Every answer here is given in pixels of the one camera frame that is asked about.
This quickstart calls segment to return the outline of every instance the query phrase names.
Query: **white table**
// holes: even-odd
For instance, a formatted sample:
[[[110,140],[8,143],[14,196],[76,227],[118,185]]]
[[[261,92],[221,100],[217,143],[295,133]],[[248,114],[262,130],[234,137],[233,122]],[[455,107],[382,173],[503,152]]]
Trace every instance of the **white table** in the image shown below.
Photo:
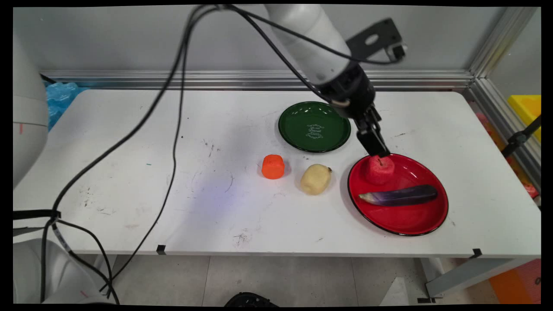
[[[14,190],[14,210],[51,208],[71,177],[135,126],[156,93],[80,94]],[[168,91],[144,127],[83,176],[60,204],[62,218],[94,232],[107,253],[131,253],[159,212],[171,178],[178,99],[178,91]],[[477,273],[481,277],[541,257],[541,213],[460,94],[377,93],[390,151],[428,167],[447,192],[445,222],[418,237],[383,231],[353,206],[346,179],[366,155],[353,122],[346,144],[328,153],[302,152],[281,138],[281,112],[317,99],[305,91],[186,91],[173,188],[138,253],[156,254],[158,245],[165,245],[168,255],[468,258],[479,248],[482,255],[467,264],[495,260]],[[267,154],[284,158],[284,177],[262,177],[260,165]],[[299,180],[315,163],[332,168],[332,182],[323,194],[307,196]],[[14,227],[44,222],[17,221]],[[60,227],[75,252],[99,253],[85,233]],[[433,292],[430,282],[429,292],[447,292],[454,287],[451,282],[465,286],[463,266],[452,271],[461,272],[462,282],[453,281],[450,272],[433,281],[446,280],[447,285],[435,282],[440,290]]]

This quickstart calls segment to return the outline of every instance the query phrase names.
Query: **yellow potato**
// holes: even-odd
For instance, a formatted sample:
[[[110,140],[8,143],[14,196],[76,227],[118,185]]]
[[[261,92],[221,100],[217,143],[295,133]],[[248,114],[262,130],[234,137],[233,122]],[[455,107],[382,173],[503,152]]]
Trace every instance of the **yellow potato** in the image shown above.
[[[301,177],[301,190],[307,194],[317,195],[325,191],[330,183],[330,167],[321,164],[313,164],[305,170]]]

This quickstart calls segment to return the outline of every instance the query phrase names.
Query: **gray wall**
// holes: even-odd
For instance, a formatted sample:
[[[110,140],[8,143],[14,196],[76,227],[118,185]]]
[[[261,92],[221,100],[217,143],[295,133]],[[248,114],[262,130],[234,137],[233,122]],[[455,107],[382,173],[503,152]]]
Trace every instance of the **gray wall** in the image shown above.
[[[242,7],[267,16],[259,4]],[[392,17],[409,49],[404,62],[386,66],[386,70],[467,69],[504,10],[338,4],[324,4],[323,8],[345,38]],[[13,26],[41,70],[168,70],[190,9],[15,8]],[[187,68],[286,69],[255,30],[233,12],[212,13],[198,24]]]
[[[490,75],[505,99],[511,95],[541,95],[541,8]]]

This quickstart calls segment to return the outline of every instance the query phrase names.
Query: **purple eggplant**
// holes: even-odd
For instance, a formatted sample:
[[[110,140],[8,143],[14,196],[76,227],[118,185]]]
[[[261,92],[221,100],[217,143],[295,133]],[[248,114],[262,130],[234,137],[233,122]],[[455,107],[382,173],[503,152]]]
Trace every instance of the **purple eggplant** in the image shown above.
[[[359,197],[374,205],[403,206],[430,202],[438,197],[438,191],[431,185],[420,185],[394,191],[369,192],[359,194]]]

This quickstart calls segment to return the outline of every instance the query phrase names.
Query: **green plate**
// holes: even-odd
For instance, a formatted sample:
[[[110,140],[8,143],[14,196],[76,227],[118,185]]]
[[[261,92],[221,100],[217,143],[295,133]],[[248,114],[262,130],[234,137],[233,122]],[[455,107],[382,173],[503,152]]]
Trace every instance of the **green plate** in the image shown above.
[[[351,125],[329,105],[306,101],[288,107],[280,115],[278,130],[297,149],[327,152],[347,142]]]

